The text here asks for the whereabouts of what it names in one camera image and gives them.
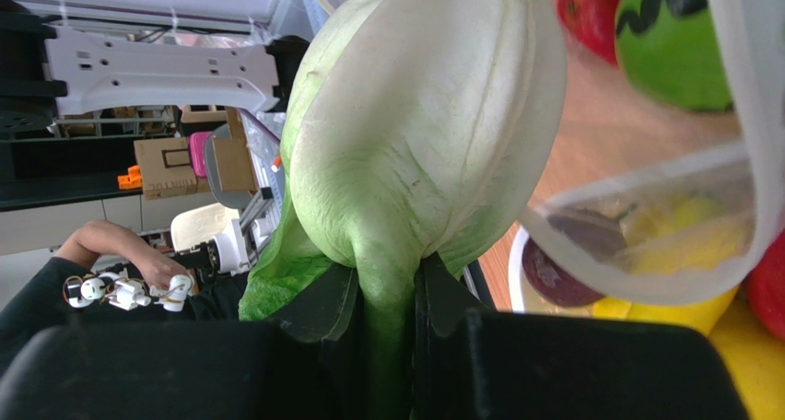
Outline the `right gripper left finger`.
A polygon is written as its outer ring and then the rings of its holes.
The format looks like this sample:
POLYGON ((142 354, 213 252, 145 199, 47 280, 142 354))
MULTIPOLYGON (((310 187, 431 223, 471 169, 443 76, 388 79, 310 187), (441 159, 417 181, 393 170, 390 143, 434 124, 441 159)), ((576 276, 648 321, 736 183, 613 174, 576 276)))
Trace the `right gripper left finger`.
POLYGON ((363 317, 357 272, 334 263, 266 319, 274 327, 266 384, 278 410, 301 419, 364 416, 363 317))

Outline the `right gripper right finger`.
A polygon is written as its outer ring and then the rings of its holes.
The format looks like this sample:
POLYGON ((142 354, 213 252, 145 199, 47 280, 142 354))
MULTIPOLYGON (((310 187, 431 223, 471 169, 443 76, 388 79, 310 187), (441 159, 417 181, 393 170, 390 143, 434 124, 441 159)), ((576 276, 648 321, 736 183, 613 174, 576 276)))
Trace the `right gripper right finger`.
POLYGON ((433 254, 415 276, 414 415, 474 415, 473 364, 466 314, 485 306, 433 254))

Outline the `green leafy lettuce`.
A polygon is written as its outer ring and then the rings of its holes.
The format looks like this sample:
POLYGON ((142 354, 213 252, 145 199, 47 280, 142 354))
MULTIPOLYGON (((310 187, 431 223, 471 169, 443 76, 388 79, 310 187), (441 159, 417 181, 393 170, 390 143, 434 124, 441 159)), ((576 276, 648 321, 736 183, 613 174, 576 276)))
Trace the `green leafy lettuce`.
POLYGON ((240 318, 287 304, 332 263, 364 298, 364 419, 411 410, 415 274, 451 274, 532 196, 563 112, 567 56, 550 0, 346 0, 297 72, 280 224, 240 318))

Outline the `clear dotted zip bag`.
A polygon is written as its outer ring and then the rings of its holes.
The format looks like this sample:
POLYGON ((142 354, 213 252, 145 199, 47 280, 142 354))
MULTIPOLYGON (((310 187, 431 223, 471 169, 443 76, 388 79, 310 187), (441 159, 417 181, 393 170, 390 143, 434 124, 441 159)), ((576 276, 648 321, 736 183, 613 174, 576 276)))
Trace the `clear dotted zip bag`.
POLYGON ((650 98, 560 21, 567 99, 521 224, 604 295, 654 305, 716 297, 783 229, 784 0, 708 2, 731 111, 650 98))

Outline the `red apple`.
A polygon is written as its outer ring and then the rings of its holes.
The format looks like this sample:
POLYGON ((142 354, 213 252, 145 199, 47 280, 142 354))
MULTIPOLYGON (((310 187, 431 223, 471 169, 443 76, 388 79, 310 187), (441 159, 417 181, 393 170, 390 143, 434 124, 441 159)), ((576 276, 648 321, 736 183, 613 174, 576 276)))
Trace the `red apple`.
POLYGON ((584 48, 618 67, 615 54, 615 12, 620 0, 557 0, 557 15, 584 48))

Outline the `small green watermelon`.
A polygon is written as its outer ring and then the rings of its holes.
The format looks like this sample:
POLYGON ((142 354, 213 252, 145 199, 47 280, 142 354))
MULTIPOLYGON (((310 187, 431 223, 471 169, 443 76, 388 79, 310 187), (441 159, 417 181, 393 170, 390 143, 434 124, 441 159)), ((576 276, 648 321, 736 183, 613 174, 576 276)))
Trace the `small green watermelon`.
POLYGON ((731 111, 708 0, 619 0, 615 54, 650 98, 689 111, 731 111))

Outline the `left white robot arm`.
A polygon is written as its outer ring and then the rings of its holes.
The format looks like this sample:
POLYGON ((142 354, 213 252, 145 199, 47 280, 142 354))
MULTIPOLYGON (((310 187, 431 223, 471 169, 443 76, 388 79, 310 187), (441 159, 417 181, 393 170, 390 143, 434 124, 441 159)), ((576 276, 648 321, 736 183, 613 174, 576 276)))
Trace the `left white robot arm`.
POLYGON ((126 41, 45 23, 1 1, 1 131, 123 106, 222 105, 283 113, 307 41, 198 48, 126 41))

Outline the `operator bare hand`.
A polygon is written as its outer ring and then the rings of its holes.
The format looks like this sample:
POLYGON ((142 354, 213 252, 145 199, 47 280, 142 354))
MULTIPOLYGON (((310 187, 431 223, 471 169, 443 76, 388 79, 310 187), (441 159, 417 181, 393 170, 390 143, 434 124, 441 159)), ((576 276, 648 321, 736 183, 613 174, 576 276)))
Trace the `operator bare hand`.
POLYGON ((133 261, 149 286, 168 289, 177 275, 191 276, 190 271, 160 251, 147 248, 133 261))

